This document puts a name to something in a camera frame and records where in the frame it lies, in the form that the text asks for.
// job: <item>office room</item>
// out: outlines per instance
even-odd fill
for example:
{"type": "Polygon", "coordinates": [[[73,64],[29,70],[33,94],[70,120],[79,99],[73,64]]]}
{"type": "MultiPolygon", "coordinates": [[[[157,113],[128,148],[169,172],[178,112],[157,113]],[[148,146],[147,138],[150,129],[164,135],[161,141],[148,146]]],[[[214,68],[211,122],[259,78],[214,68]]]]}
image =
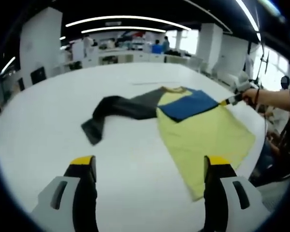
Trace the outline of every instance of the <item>office room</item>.
{"type": "Polygon", "coordinates": [[[7,217],[51,232],[281,228],[290,1],[13,2],[0,27],[7,217]]]}

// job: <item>window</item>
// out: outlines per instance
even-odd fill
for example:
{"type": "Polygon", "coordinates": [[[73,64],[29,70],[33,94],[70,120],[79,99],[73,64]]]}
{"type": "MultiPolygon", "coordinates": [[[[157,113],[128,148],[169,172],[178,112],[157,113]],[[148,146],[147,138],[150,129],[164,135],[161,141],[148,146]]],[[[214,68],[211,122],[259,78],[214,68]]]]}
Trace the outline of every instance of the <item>window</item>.
{"type": "MultiPolygon", "coordinates": [[[[253,79],[257,78],[259,66],[262,57],[262,47],[257,50],[256,59],[253,67],[253,79]]],[[[269,63],[265,73],[266,63],[262,62],[260,68],[259,79],[265,89],[278,91],[281,89],[280,80],[288,73],[288,61],[276,51],[265,47],[263,60],[267,60],[269,56],[269,63]]]]}
{"type": "Polygon", "coordinates": [[[179,49],[196,54],[198,46],[198,30],[184,30],[182,31],[182,38],[180,40],[179,49]]]}
{"type": "Polygon", "coordinates": [[[165,35],[168,37],[170,42],[170,48],[175,48],[176,46],[176,36],[177,36],[177,30],[169,30],[165,33],[165,35]]]}

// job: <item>ceiling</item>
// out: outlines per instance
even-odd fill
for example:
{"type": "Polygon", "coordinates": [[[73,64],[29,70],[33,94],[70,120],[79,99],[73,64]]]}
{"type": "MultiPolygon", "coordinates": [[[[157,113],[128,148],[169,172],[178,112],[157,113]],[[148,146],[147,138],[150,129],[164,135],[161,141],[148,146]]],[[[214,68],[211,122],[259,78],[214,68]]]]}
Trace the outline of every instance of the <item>ceiling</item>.
{"type": "MultiPolygon", "coordinates": [[[[289,28],[280,24],[255,0],[243,0],[243,2],[255,19],[257,18],[257,9],[262,41],[290,60],[289,28]]],[[[78,0],[74,3],[68,3],[66,0],[19,0],[12,1],[8,8],[4,8],[5,14],[2,19],[3,22],[0,24],[0,69],[11,57],[18,56],[19,34],[22,24],[47,6],[63,12],[61,36],[66,36],[67,40],[82,36],[82,30],[105,27],[107,21],[121,21],[121,26],[139,26],[164,30],[178,29],[163,23],[139,19],[99,20],[65,27],[66,24],[74,21],[109,15],[153,17],[175,22],[192,29],[200,29],[202,23],[216,23],[223,28],[225,33],[230,33],[223,24],[199,9],[195,4],[204,8],[204,10],[208,10],[218,18],[226,27],[231,29],[233,36],[255,43],[258,42],[249,20],[235,0],[147,0],[140,3],[134,0],[99,2],[78,0]]],[[[283,14],[290,19],[290,1],[278,1],[277,5],[281,8],[283,14]]]]}

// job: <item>white table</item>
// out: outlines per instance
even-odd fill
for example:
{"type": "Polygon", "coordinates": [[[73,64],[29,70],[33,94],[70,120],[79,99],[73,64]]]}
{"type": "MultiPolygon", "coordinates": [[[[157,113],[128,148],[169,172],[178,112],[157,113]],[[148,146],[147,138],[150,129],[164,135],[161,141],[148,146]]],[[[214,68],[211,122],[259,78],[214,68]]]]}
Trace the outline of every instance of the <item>white table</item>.
{"type": "MultiPolygon", "coordinates": [[[[160,138],[156,119],[107,117],[104,138],[96,146],[81,129],[102,97],[130,98],[163,85],[202,89],[217,101],[232,95],[195,71],[164,63],[81,69],[19,93],[0,117],[0,166],[20,205],[30,212],[39,192],[55,176],[63,175],[71,160],[95,155],[101,232],[201,229],[204,201],[191,201],[160,138]]],[[[256,135],[254,146],[236,171],[249,177],[264,142],[264,119],[242,102],[229,109],[256,135]]]]}

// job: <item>human hand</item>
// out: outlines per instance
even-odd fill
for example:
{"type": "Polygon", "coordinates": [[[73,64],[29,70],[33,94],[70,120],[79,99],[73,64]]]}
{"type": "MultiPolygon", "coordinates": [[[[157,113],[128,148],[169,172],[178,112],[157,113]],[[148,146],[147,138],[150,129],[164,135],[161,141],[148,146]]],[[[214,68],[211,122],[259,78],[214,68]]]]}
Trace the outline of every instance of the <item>human hand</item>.
{"type": "Polygon", "coordinates": [[[255,102],[256,95],[257,95],[257,90],[254,88],[250,88],[242,94],[242,98],[246,102],[246,104],[249,104],[249,100],[251,100],[252,102],[255,102]]]}

